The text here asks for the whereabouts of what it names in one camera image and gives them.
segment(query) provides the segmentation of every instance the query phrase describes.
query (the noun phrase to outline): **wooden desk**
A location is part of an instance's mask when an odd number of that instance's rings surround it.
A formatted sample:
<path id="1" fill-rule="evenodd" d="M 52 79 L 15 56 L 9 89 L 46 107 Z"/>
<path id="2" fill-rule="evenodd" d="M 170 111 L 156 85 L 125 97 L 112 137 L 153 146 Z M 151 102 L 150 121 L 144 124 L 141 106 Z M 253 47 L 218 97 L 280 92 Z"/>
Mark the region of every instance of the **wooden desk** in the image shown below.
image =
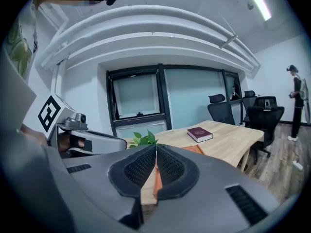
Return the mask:
<path id="1" fill-rule="evenodd" d="M 201 127 L 214 134 L 213 139 L 196 143 L 188 134 L 188 128 Z M 263 131 L 253 130 L 241 126 L 233 126 L 214 121 L 204 121 L 191 127 L 164 131 L 155 134 L 158 143 L 174 147 L 189 147 L 199 144 L 205 155 L 228 162 L 237 167 L 243 157 L 241 170 L 244 170 L 249 154 L 249 148 L 257 141 L 263 139 Z M 141 204 L 156 204 L 153 196 L 155 184 L 155 170 L 150 174 L 141 190 Z"/>

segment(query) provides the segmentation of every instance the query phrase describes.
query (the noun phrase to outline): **wooden floor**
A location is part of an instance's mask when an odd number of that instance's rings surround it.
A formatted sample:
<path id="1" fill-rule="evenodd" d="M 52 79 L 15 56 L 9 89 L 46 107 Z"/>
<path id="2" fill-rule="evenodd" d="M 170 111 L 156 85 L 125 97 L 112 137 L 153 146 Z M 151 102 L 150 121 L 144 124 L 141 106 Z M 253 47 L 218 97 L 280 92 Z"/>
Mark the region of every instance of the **wooden floor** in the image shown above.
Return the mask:
<path id="1" fill-rule="evenodd" d="M 288 124 L 278 124 L 275 140 L 267 147 L 271 156 L 268 158 L 266 153 L 259 151 L 258 162 L 254 165 L 254 153 L 251 151 L 245 171 L 246 175 L 271 191 L 280 203 L 301 191 L 311 171 L 311 127 L 300 127 L 297 142 L 287 140 L 291 128 Z M 303 166 L 303 171 L 293 166 L 294 160 Z M 143 206 L 145 220 L 150 217 L 155 207 Z"/>

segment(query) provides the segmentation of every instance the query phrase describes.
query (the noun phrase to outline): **white sneakers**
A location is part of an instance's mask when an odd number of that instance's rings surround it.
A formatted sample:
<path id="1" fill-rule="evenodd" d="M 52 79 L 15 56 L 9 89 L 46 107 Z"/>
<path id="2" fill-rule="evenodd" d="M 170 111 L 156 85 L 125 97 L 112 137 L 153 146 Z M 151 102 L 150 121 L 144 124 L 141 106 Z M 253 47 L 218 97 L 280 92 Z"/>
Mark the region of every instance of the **white sneakers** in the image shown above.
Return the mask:
<path id="1" fill-rule="evenodd" d="M 292 141 L 292 142 L 295 142 L 295 141 L 297 141 L 297 138 L 298 138 L 298 136 L 296 137 L 296 138 L 293 138 L 293 137 L 291 137 L 290 135 L 287 137 L 287 140 L 289 140 L 289 141 Z"/>

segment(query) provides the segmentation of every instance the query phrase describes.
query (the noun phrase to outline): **black pants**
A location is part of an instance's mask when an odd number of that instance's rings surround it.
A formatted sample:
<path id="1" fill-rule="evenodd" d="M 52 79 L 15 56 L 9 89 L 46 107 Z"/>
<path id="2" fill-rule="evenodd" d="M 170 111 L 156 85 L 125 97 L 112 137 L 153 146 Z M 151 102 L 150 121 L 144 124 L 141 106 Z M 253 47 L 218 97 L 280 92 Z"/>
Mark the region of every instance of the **black pants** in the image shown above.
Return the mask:
<path id="1" fill-rule="evenodd" d="M 293 118 L 293 125 L 292 125 L 292 137 L 296 138 L 300 128 L 300 121 L 301 121 L 301 111 L 302 107 L 294 108 L 294 118 Z"/>

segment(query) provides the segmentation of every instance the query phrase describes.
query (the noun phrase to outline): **ceiling light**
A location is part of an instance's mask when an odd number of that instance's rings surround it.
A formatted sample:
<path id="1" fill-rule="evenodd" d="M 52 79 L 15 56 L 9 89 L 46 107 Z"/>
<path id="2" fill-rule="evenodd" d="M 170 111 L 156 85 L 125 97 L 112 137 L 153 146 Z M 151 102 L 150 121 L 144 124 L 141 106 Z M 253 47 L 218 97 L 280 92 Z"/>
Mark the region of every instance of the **ceiling light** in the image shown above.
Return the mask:
<path id="1" fill-rule="evenodd" d="M 268 10 L 267 5 L 265 4 L 264 0 L 254 0 L 257 4 L 261 14 L 263 15 L 264 20 L 268 20 L 271 18 L 270 11 Z"/>

